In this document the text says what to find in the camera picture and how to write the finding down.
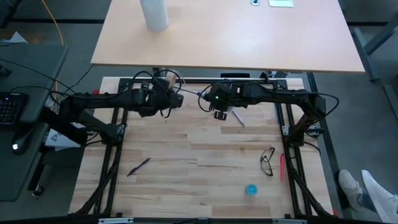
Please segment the light wood desk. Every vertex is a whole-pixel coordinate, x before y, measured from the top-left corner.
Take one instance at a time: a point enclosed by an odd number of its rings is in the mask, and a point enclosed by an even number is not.
[[[118,83],[119,78],[105,77],[101,92],[117,92]],[[290,89],[303,88],[301,79],[287,79],[287,83]],[[205,86],[185,85],[192,90]],[[173,110],[166,123],[159,114],[140,118],[135,112],[129,113],[112,213],[164,218],[282,218],[286,213],[293,214],[286,168],[285,179],[280,181],[283,149],[274,104],[236,108],[246,124],[243,128],[233,115],[226,121],[216,120],[212,113],[199,109],[197,96],[184,95],[183,106]],[[301,109],[295,105],[292,109],[298,120]],[[110,123],[112,109],[95,110],[95,116]],[[271,159],[273,177],[266,176],[259,167],[263,150],[270,147],[276,148]],[[102,144],[85,149],[70,212],[77,211],[97,187],[104,151]],[[318,151],[304,146],[301,153],[308,188],[331,212]],[[148,157],[152,159],[146,165],[126,177]],[[256,196],[246,195],[247,184],[257,184]],[[301,191],[297,194],[304,212]]]
[[[138,0],[113,0],[92,64],[364,73],[337,0],[167,0],[169,27],[146,28]]]

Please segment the eyeglasses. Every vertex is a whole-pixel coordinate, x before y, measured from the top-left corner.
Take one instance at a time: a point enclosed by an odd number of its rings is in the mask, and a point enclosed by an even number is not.
[[[264,152],[262,152],[260,158],[260,166],[262,171],[264,171],[264,173],[270,177],[274,175],[274,173],[272,172],[271,162],[270,162],[272,155],[274,155],[274,152],[275,148],[270,147],[269,149],[266,149],[264,150]]]

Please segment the white bottle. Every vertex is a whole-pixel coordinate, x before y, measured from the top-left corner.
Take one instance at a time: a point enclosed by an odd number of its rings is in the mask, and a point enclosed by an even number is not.
[[[147,28],[151,31],[163,31],[169,26],[165,0],[140,0]]]

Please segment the keyboard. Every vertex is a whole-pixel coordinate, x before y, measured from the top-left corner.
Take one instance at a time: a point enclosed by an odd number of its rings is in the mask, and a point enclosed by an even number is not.
[[[0,92],[0,126],[16,124],[26,103],[26,94]]]

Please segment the shoe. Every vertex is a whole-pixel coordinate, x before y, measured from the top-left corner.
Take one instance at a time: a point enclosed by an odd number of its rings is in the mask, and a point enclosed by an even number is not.
[[[363,210],[365,207],[358,203],[358,198],[363,193],[362,188],[348,170],[340,171],[338,174],[338,182],[343,192],[346,194],[351,208],[357,211]]]
[[[362,170],[363,183],[384,223],[398,223],[398,196],[380,186],[367,170]]]

